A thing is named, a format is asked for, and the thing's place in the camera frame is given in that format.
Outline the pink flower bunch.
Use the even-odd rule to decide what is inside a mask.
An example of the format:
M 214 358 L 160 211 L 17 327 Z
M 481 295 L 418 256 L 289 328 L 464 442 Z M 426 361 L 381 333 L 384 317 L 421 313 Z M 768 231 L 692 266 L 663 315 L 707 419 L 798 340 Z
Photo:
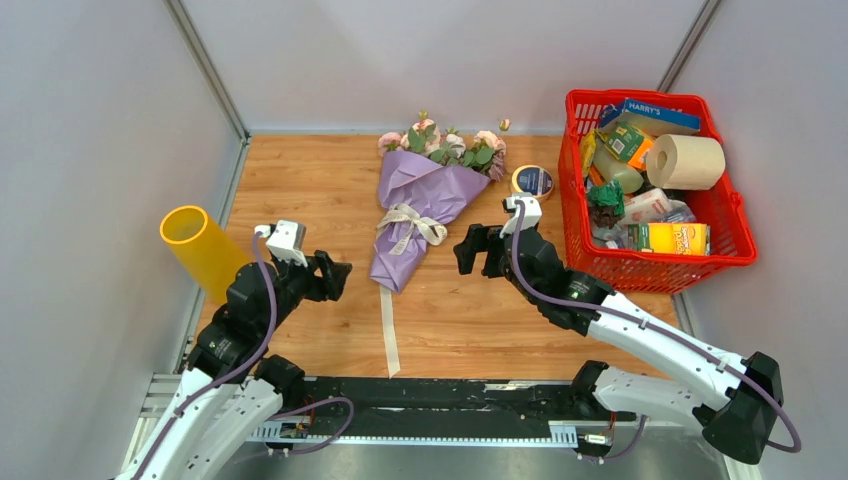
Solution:
M 503 133 L 480 130 L 466 142 L 455 128 L 442 131 L 428 112 L 421 110 L 418 120 L 407 130 L 383 134 L 377 141 L 377 149 L 380 156 L 404 151 L 442 166 L 468 167 L 499 182 L 506 174 L 507 143 Z

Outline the purple pink wrapping paper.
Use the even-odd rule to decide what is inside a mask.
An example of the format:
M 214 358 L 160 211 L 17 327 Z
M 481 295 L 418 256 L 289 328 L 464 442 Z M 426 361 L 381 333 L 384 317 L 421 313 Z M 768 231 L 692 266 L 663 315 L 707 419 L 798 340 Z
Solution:
M 411 152 L 386 153 L 377 188 L 386 213 L 377 225 L 370 278 L 402 292 L 427 249 L 447 238 L 446 225 L 489 183 L 468 167 L 442 166 Z

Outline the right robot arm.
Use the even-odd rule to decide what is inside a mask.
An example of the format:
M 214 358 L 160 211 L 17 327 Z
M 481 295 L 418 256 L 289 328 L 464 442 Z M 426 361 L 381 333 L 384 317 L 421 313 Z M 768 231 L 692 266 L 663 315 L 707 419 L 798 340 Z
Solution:
M 473 224 L 453 253 L 462 275 L 485 254 L 483 275 L 508 280 L 551 324 L 613 345 L 666 376 L 639 380 L 589 361 L 570 392 L 581 417 L 596 418 L 607 409 L 677 423 L 749 465 L 758 464 L 771 446 L 773 428 L 785 417 L 774 358 L 721 350 L 648 314 L 609 284 L 566 267 L 536 228 L 512 235 Z

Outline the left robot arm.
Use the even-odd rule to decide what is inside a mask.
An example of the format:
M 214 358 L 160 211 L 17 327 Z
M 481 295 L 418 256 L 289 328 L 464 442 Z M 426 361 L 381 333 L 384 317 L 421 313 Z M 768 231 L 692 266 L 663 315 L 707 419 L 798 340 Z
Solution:
M 121 479 L 212 479 L 263 423 L 299 413 L 305 373 L 268 345 L 303 302 L 337 301 L 353 267 L 317 250 L 305 264 L 242 266 L 201 331 L 166 411 Z

